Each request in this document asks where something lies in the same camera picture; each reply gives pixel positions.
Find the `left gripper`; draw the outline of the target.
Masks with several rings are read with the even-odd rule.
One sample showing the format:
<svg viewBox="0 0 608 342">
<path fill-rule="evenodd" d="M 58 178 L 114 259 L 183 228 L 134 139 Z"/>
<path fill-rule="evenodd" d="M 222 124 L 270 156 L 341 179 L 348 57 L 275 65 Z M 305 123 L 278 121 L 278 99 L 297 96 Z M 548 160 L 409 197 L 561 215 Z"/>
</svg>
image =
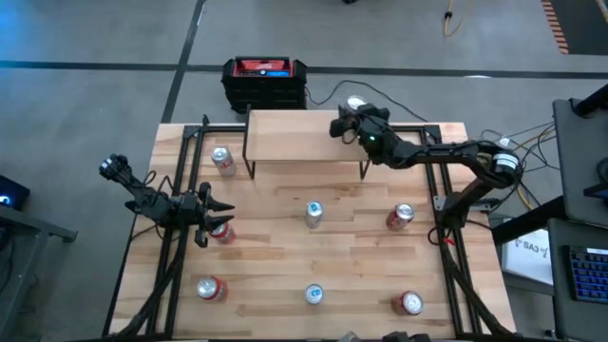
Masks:
<svg viewBox="0 0 608 342">
<path fill-rule="evenodd" d="M 197 225 L 195 232 L 195 243 L 200 248 L 208 245 L 207 233 L 216 230 L 222 224 L 227 223 L 234 216 L 212 217 L 208 215 L 208 210 L 214 212 L 228 211 L 235 208 L 232 204 L 223 203 L 210 198 L 211 184 L 202 182 L 199 190 L 188 190 L 181 195 L 180 208 L 178 210 L 178 221 L 184 226 Z"/>
</svg>

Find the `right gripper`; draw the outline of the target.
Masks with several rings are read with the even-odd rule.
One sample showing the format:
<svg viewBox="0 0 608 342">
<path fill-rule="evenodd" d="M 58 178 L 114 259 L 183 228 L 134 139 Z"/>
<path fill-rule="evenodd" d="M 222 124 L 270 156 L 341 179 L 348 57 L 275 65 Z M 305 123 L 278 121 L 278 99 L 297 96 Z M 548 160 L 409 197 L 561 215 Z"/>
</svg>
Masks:
<svg viewBox="0 0 608 342">
<path fill-rule="evenodd" d="M 338 107 L 338 118 L 330 123 L 330 136 L 342 142 L 354 142 L 364 137 L 373 141 L 389 128 L 390 113 L 386 108 L 366 104 L 362 110 L 351 113 L 346 107 Z"/>
</svg>

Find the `red Fanta can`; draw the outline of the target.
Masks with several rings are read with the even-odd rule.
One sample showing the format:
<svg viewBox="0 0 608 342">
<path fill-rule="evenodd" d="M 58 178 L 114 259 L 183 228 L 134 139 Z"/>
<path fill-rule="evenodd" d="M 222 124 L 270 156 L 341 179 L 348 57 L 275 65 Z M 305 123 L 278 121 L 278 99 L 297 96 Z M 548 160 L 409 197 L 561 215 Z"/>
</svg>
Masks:
<svg viewBox="0 0 608 342">
<path fill-rule="evenodd" d="M 222 301 L 228 295 L 227 283 L 213 275 L 201 278 L 197 285 L 198 296 L 206 301 Z"/>
<path fill-rule="evenodd" d="M 230 244 L 235 240 L 236 233 L 229 222 L 224 222 L 211 231 L 210 236 L 221 244 Z"/>
</svg>

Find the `blue silver Red Bull can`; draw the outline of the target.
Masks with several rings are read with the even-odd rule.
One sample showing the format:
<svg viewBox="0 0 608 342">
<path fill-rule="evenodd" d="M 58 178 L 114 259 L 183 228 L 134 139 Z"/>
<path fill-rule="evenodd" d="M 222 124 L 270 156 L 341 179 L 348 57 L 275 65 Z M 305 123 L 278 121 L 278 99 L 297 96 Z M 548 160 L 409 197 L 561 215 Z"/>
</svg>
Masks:
<svg viewBox="0 0 608 342">
<path fill-rule="evenodd" d="M 305 300 L 312 305 L 320 304 L 324 298 L 324 290 L 319 284 L 310 284 L 304 292 Z"/>
<path fill-rule="evenodd" d="M 323 219 L 324 209 L 321 202 L 313 200 L 306 205 L 305 222 L 309 229 L 316 229 Z"/>
</svg>

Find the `red Coca-Cola can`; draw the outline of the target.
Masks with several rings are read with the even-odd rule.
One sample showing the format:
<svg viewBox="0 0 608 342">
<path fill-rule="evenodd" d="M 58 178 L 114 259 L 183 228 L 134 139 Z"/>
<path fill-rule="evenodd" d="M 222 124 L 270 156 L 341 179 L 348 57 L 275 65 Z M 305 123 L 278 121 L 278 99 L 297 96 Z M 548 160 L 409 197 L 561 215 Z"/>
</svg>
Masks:
<svg viewBox="0 0 608 342">
<path fill-rule="evenodd" d="M 403 230 L 414 219 L 414 210 L 407 203 L 397 203 L 386 218 L 387 228 L 391 231 Z"/>
<path fill-rule="evenodd" d="M 391 307 L 401 315 L 418 315 L 424 309 L 424 301 L 414 291 L 403 292 L 391 299 Z"/>
</svg>

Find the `red black power station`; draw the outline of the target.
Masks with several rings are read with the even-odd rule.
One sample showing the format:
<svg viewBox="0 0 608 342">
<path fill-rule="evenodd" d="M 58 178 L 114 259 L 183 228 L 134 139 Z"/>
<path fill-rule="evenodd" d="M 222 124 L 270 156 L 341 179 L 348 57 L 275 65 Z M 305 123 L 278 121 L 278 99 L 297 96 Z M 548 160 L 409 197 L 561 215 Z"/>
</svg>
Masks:
<svg viewBox="0 0 608 342">
<path fill-rule="evenodd" d="M 308 67 L 289 57 L 237 56 L 222 67 L 221 83 L 232 110 L 305 109 Z"/>
</svg>

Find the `black side table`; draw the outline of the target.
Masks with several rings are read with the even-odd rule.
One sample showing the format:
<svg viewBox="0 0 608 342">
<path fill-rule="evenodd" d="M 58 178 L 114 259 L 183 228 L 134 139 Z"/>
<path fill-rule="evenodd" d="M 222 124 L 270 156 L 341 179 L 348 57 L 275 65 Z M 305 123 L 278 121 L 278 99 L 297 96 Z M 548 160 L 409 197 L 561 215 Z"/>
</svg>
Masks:
<svg viewBox="0 0 608 342">
<path fill-rule="evenodd" d="M 48 239 L 71 243 L 78 232 L 5 206 L 0 206 L 0 228 L 11 232 L 12 241 L 7 275 L 0 271 L 0 342 L 7 342 Z"/>
</svg>

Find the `black device blue light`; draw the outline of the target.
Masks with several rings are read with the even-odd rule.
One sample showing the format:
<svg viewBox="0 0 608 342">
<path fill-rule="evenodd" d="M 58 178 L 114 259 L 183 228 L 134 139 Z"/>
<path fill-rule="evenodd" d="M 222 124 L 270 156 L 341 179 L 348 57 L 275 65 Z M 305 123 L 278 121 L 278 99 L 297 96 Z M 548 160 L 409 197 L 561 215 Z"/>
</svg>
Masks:
<svg viewBox="0 0 608 342">
<path fill-rule="evenodd" d="M 21 211 L 29 194 L 26 186 L 0 175 L 0 205 Z"/>
</svg>

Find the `white paper sign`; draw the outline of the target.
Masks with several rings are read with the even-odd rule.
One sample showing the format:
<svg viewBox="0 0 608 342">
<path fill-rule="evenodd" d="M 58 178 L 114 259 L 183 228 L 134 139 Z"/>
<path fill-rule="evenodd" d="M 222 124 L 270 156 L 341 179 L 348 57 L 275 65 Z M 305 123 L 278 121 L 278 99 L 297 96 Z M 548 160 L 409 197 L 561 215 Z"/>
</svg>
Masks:
<svg viewBox="0 0 608 342">
<path fill-rule="evenodd" d="M 548 232 L 523 235 L 502 246 L 502 270 L 552 286 L 552 261 Z"/>
</svg>

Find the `gray desk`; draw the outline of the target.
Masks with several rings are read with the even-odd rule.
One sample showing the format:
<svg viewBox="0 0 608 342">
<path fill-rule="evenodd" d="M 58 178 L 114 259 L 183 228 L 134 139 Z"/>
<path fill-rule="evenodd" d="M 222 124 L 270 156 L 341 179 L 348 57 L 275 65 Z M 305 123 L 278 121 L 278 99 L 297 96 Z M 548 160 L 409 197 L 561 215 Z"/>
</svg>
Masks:
<svg viewBox="0 0 608 342">
<path fill-rule="evenodd" d="M 608 110 L 590 119 L 576 115 L 569 101 L 552 103 L 565 214 L 573 221 L 608 229 L 608 207 L 583 190 L 600 183 L 596 166 L 608 158 Z"/>
<path fill-rule="evenodd" d="M 547 229 L 557 336 L 580 342 L 608 342 L 608 305 L 572 298 L 564 251 L 565 246 L 608 249 L 608 230 L 556 218 L 548 220 Z"/>
</svg>

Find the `black mat striped edge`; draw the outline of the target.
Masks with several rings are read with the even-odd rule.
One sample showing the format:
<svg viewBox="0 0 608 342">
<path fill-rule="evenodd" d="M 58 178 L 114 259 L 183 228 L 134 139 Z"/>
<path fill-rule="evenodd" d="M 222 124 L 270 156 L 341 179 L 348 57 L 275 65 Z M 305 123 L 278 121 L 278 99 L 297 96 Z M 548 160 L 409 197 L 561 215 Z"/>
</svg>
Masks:
<svg viewBox="0 0 608 342">
<path fill-rule="evenodd" d="M 541 0 L 562 54 L 608 56 L 608 0 Z"/>
</svg>

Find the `backlit keyboard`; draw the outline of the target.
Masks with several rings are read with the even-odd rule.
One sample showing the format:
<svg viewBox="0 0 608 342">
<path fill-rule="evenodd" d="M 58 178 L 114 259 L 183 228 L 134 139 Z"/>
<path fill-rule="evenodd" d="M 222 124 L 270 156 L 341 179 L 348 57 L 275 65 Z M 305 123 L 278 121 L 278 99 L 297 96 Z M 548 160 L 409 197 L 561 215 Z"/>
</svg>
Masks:
<svg viewBox="0 0 608 342">
<path fill-rule="evenodd" d="M 608 305 L 608 249 L 565 246 L 571 296 Z"/>
</svg>

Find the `wooden shelf black metal frame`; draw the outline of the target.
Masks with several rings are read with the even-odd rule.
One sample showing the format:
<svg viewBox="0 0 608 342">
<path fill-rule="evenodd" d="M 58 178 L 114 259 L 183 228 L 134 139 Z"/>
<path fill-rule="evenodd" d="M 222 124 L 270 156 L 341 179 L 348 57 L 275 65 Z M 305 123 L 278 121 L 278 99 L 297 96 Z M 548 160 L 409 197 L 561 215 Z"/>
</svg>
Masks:
<svg viewBox="0 0 608 342">
<path fill-rule="evenodd" d="M 371 163 L 361 146 L 329 134 L 337 110 L 247 110 L 242 158 L 251 179 L 257 162 L 358 162 L 364 179 Z"/>
</svg>

